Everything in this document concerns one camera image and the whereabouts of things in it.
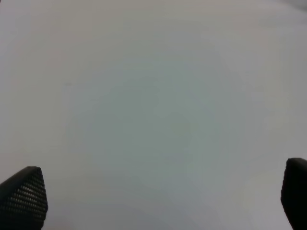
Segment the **black plastic part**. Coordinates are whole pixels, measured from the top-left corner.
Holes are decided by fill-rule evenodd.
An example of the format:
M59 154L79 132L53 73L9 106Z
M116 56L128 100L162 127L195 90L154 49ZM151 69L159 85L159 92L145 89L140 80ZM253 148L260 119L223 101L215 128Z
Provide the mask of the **black plastic part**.
M41 230L47 211L39 167L26 167L0 184L0 230Z
M293 230L307 229L307 161L290 158L284 171L281 202Z

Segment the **textured black surface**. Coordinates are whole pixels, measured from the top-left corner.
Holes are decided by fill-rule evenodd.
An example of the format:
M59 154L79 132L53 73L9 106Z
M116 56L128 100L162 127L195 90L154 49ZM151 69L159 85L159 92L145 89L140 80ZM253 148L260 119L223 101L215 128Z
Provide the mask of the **textured black surface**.
M281 202L294 230L307 229L307 161L290 158L284 171Z
M47 210L39 167L26 167L0 184L0 230L40 230Z

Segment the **perforated mesh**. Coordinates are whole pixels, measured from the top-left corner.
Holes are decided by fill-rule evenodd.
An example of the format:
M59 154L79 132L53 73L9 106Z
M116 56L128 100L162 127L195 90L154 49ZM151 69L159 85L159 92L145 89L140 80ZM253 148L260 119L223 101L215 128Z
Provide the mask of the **perforated mesh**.
M43 175L36 168L0 201L0 229L40 230L47 210Z

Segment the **gray surface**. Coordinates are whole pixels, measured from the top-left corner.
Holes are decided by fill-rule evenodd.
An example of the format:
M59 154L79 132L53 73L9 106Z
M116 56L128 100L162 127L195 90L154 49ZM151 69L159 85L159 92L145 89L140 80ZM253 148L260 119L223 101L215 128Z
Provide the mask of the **gray surface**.
M2 1L0 179L42 167L45 230L291 229L301 3Z

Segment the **white backdrop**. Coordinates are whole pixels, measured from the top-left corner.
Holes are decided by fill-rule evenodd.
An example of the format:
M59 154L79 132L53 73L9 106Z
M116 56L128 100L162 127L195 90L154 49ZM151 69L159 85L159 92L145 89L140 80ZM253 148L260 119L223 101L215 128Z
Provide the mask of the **white backdrop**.
M2 0L0 180L45 230L290 230L307 158L301 0Z

